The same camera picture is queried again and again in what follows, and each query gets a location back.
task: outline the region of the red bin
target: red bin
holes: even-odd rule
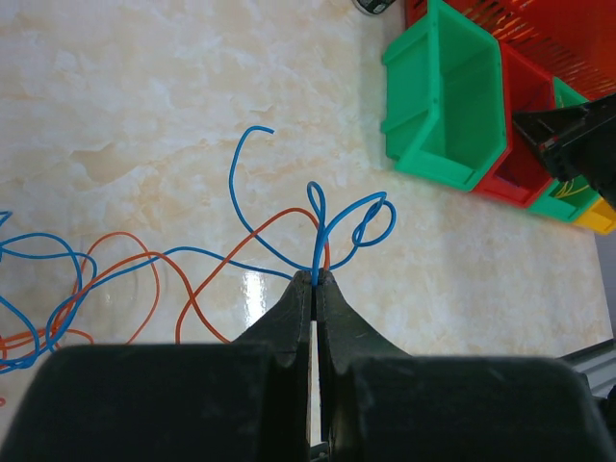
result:
[[[516,111],[554,109],[550,74],[501,43],[507,148],[477,184],[474,193],[526,208],[553,181],[513,127]]]

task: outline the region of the yellow bin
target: yellow bin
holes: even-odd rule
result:
[[[616,212],[600,197],[574,223],[599,234],[609,234],[616,228]]]

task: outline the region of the beige marble table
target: beige marble table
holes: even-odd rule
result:
[[[127,230],[153,250],[226,253],[246,235],[231,208],[229,164],[244,129],[263,124],[275,135],[253,135],[238,168],[238,198],[255,226],[307,207],[310,180],[323,185],[330,217],[376,191],[398,207],[390,239],[335,274],[349,303],[399,347],[558,356],[611,337],[590,232],[393,172],[379,133],[380,56],[402,31],[400,3],[367,17],[351,0],[3,2],[0,208],[14,216],[0,239],[48,231],[85,250]],[[362,214],[333,233],[334,261]],[[283,218],[264,236],[309,264],[315,231],[305,217]],[[59,250],[46,240],[20,248]],[[105,267],[138,250],[117,238],[95,256]],[[238,259],[292,272],[257,243]],[[216,265],[190,254],[175,261],[193,284]],[[159,269],[160,307],[138,342],[172,342],[186,301],[173,270]],[[0,294],[43,326],[73,278],[66,261],[5,256]],[[234,338],[285,286],[226,268],[199,300]],[[149,309],[152,287],[148,269],[118,279],[89,296],[74,325],[97,342],[123,342]],[[22,330],[0,310],[0,335]],[[215,340],[193,313],[183,337]],[[0,438],[35,370],[0,375]]]

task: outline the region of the gray floor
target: gray floor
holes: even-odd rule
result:
[[[612,321],[612,332],[616,332],[616,233],[607,236],[595,236],[599,263],[607,297],[607,309]]]

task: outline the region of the black object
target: black object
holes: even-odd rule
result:
[[[308,445],[311,321],[322,438]],[[228,346],[82,346],[38,372],[0,461],[616,460],[564,363],[411,357],[298,272]]]
[[[381,14],[396,0],[353,0],[355,6],[365,14]]]
[[[616,93],[579,106],[516,113],[513,123],[552,178],[583,175],[616,209]]]

